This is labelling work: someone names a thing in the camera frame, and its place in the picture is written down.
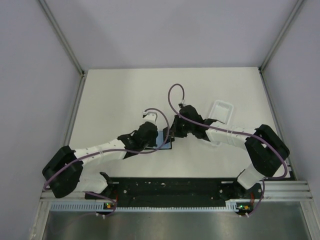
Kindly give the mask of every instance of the metal frame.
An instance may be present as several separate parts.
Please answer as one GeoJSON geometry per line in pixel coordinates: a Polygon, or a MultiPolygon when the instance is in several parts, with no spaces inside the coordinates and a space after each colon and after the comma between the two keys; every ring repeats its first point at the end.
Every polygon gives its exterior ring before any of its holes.
{"type": "MultiPolygon", "coordinates": [[[[63,138],[63,145],[67,145],[70,142],[72,130],[74,127],[77,111],[79,108],[81,95],[85,85],[85,72],[81,67],[79,61],[77,60],[72,48],[70,47],[65,35],[61,31],[54,15],[52,14],[46,0],[37,0],[44,14],[46,15],[49,23],[52,26],[53,31],[55,32],[57,38],[59,39],[63,49],[70,58],[71,62],[75,66],[76,70],[80,75],[80,81],[77,89],[77,93],[72,105],[72,110],[69,115],[68,125],[66,133],[63,138]]],[[[293,25],[294,20],[299,15],[301,9],[303,8],[306,0],[297,0],[294,8],[292,9],[287,21],[282,27],[278,37],[267,53],[265,59],[263,60],[261,66],[259,67],[259,72],[261,76],[261,81],[265,89],[265,94],[267,96],[269,106],[272,112],[272,116],[276,125],[279,136],[283,139],[283,130],[281,123],[279,121],[279,115],[275,108],[275,102],[273,101],[268,82],[264,76],[264,70],[268,66],[269,62],[273,58],[274,54],[277,52],[279,46],[287,35],[290,27],[293,25]]],[[[306,224],[308,226],[310,235],[313,240],[320,240],[320,219],[319,215],[313,201],[312,194],[310,192],[307,181],[266,181],[265,182],[265,194],[264,202],[300,202],[301,208],[305,217],[306,224]]],[[[84,202],[85,194],[82,192],[72,193],[64,198],[56,199],[51,192],[43,192],[39,201],[38,210],[36,213],[36,218],[34,224],[30,231],[30,240],[41,240],[45,231],[45,226],[47,223],[49,211],[53,203],[62,203],[63,201],[68,201],[72,203],[81,203],[84,202]]],[[[105,200],[85,200],[86,203],[101,203],[105,200]]],[[[237,199],[229,200],[230,203],[238,202],[237,199]]]]}

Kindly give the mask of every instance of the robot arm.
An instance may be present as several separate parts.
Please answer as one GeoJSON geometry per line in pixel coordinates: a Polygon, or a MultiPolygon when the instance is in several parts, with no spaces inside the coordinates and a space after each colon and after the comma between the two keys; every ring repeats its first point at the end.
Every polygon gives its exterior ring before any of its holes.
{"type": "Polygon", "coordinates": [[[105,191],[112,182],[108,175],[101,171],[105,169],[104,164],[134,156],[137,154],[135,152],[141,152],[147,146],[155,147],[158,136],[156,120],[155,112],[145,112],[143,124],[132,133],[120,135],[110,142],[93,147],[75,150],[71,150],[69,146],[60,148],[42,170],[47,181],[63,166],[75,160],[79,161],[75,161],[51,181],[49,186],[54,196],[63,198],[73,191],[98,194],[105,191]]]}
{"type": "Polygon", "coordinates": [[[225,131],[199,126],[176,115],[170,128],[170,140],[172,142],[175,137],[184,138],[188,133],[191,133],[198,139],[209,142],[222,142],[242,148],[248,152],[251,164],[237,177],[236,182],[234,183],[234,186],[237,188],[235,191],[237,192],[245,192],[263,178],[272,177],[282,165],[278,157],[259,140],[254,137],[237,133],[248,133],[261,137],[266,140],[266,142],[268,142],[283,159],[286,159],[289,156],[289,149],[268,125],[262,124],[257,128],[242,128],[226,125],[215,119],[203,119],[191,105],[184,106],[180,104],[179,106],[179,113],[183,117],[225,131]]]}

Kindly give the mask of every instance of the white wall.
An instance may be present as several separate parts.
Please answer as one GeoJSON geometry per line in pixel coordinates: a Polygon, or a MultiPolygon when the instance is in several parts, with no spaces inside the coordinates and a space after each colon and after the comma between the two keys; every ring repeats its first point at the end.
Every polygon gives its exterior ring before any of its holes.
{"type": "Polygon", "coordinates": [[[298,176],[320,210],[320,1],[308,0],[265,72],[298,176]]]}
{"type": "Polygon", "coordinates": [[[0,35],[0,239],[25,240],[79,76],[35,0],[1,0],[0,35]]]}
{"type": "Polygon", "coordinates": [[[90,68],[260,66],[297,0],[47,0],[90,68]]]}

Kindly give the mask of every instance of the white table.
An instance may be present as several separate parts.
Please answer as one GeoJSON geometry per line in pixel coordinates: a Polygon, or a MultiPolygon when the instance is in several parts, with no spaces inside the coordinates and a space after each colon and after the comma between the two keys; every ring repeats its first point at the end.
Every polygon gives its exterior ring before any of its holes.
{"type": "MultiPolygon", "coordinates": [[[[162,110],[172,124],[167,94],[174,83],[184,86],[185,103],[203,118],[215,100],[223,100],[234,105],[230,124],[246,128],[267,124],[276,130],[256,67],[97,69],[88,71],[70,147],[91,147],[131,133],[150,107],[162,110]]],[[[181,97],[179,87],[172,91],[177,109],[181,97]]],[[[166,127],[160,114],[157,125],[159,130],[166,127]]],[[[112,161],[101,171],[111,177],[232,178],[250,163],[240,148],[227,144],[214,148],[190,135],[176,138],[171,150],[112,161]]],[[[275,176],[283,172],[281,167],[275,176]]]]}

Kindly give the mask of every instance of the gray floor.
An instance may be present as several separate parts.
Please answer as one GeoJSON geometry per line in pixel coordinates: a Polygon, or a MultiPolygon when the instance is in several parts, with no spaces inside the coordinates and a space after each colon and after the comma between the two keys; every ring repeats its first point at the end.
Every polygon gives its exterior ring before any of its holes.
{"type": "Polygon", "coordinates": [[[222,212],[123,212],[105,220],[94,214],[86,215],[68,225],[81,215],[81,212],[51,212],[43,240],[311,239],[299,203],[266,202],[250,218],[222,212]]]}

